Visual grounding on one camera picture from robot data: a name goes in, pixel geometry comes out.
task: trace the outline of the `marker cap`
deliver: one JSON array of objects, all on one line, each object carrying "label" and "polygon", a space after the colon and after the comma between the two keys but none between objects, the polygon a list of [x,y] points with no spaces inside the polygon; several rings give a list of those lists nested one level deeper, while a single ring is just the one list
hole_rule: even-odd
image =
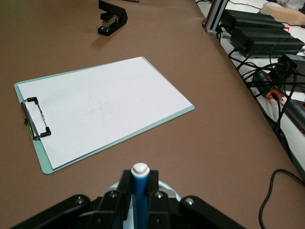
[{"label": "marker cap", "polygon": [[150,169],[145,163],[137,163],[133,165],[131,171],[136,178],[144,178],[149,174]]}]

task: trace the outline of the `black stapler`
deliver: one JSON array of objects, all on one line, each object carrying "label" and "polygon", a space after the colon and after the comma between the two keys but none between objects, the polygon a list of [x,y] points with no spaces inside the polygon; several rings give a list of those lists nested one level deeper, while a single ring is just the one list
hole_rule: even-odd
[{"label": "black stapler", "polygon": [[99,9],[106,11],[101,14],[102,26],[98,28],[98,33],[110,36],[127,22],[126,10],[99,0]]}]

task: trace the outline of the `white paper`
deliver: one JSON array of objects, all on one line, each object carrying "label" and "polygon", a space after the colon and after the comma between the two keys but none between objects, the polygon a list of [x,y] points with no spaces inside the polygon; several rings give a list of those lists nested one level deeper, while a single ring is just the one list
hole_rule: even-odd
[{"label": "white paper", "polygon": [[38,98],[53,169],[192,106],[142,57],[18,87],[23,98]]}]

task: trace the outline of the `black clip handle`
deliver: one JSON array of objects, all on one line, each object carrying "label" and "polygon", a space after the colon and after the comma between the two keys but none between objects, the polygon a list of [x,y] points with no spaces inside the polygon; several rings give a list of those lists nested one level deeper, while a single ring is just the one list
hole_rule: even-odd
[{"label": "black clip handle", "polygon": [[[40,114],[41,114],[42,119],[44,121],[44,124],[46,126],[46,131],[44,133],[41,133],[41,134],[38,133],[37,128],[34,124],[34,121],[33,121],[32,117],[29,113],[29,110],[27,109],[27,106],[25,105],[26,102],[35,102],[35,104],[38,106]],[[46,137],[46,136],[51,135],[51,130],[46,123],[43,112],[42,112],[42,110],[39,106],[37,97],[27,98],[26,100],[21,102],[21,107],[22,107],[22,111],[23,111],[23,115],[24,115],[25,124],[29,127],[30,134],[31,134],[33,140],[39,140],[41,137]]]}]

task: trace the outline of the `table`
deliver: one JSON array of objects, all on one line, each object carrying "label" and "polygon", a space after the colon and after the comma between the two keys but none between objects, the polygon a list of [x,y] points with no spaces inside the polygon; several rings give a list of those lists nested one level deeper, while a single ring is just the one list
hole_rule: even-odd
[{"label": "table", "polygon": [[[194,1],[111,0],[127,24],[109,37],[97,0],[0,1],[1,228],[78,193],[94,200],[124,169],[145,162],[180,196],[196,195],[248,229],[277,168],[296,170]],[[144,56],[195,106],[51,175],[42,173],[14,91],[16,82]],[[304,188],[276,176],[268,228],[301,228]]]}]

